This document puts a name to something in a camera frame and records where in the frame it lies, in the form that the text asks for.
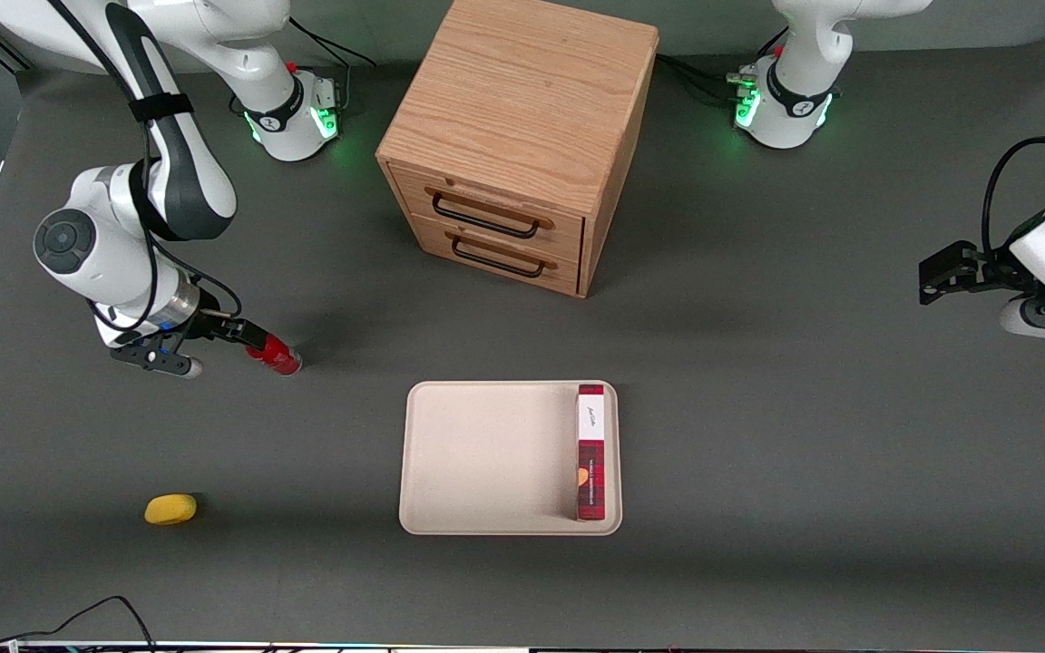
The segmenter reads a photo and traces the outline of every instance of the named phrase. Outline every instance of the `wooden cabinet top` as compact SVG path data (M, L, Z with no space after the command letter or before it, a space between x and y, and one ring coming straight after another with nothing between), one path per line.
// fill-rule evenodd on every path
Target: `wooden cabinet top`
M658 41L540 0L454 0L377 156L594 215Z

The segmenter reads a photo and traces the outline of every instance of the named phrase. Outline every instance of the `red bottle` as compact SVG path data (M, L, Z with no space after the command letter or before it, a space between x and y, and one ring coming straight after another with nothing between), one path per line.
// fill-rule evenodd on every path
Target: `red bottle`
M245 346L245 351L252 358L273 368L278 375L292 376L301 371L301 354L293 351L293 348L272 333L264 340L264 351L249 346Z

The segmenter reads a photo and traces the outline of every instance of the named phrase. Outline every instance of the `plastic tray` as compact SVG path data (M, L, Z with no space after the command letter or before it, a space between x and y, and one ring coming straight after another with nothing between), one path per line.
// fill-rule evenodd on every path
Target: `plastic tray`
M606 397L606 519L577 520L576 398ZM616 389L605 381L424 381L410 391L402 528L436 536L607 536L623 520Z

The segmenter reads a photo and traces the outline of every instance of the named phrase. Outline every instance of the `green indicator light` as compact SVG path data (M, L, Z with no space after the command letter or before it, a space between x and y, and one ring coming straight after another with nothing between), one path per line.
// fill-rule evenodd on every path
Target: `green indicator light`
M742 127L750 127L752 119L756 117L756 109L760 107L760 91L752 91L752 94L741 100L742 108L737 112L737 123Z
M330 109L309 107L308 115L312 116L314 122L317 123L317 129L320 130L320 135L325 140L328 141L330 138L336 136L336 112L330 111Z
M252 139L260 143L260 134L257 134L257 125L253 124L251 117L249 117L249 112L245 112L245 122L248 122L249 129L252 130Z
M829 117L829 104L831 103L833 103L833 93L829 93L829 97L825 99L825 108L821 109L821 117L816 119L816 125L818 127L820 127L821 124L825 124L825 119Z

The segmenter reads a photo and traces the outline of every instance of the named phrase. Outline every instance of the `black drawer handle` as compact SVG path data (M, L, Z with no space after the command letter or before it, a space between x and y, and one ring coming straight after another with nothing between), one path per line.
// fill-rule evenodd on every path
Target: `black drawer handle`
M471 255L471 253L469 252L463 252L462 250L458 249L458 244L461 243L462 239L459 238L458 236L450 236L450 238L454 239L452 243L450 243L450 249L454 251L454 256L457 256L458 258L464 258L465 260L472 260L473 263L488 264L490 267L493 267L494 270L502 270L502 272L518 274L519 277L524 278L538 278L539 275L542 274L542 269L547 267L547 264L542 263L542 261L539 261L538 270L520 270L518 267L514 267L514 265L511 264L498 263L497 260L490 260L489 258L481 257L479 255Z
M472 226L481 227L483 229L490 229L490 231L496 231L498 234L505 234L507 236L512 236L514 238L534 238L535 234L539 232L539 220L536 219L531 223L531 229L527 231L518 231L518 229L511 229L510 227L503 227L501 224L487 223L485 219L478 219L473 215L465 215L464 212L457 212L455 210L444 210L443 207L438 206L438 203L443 201L443 194L435 193L435 212L438 215L457 219L459 223L472 224Z

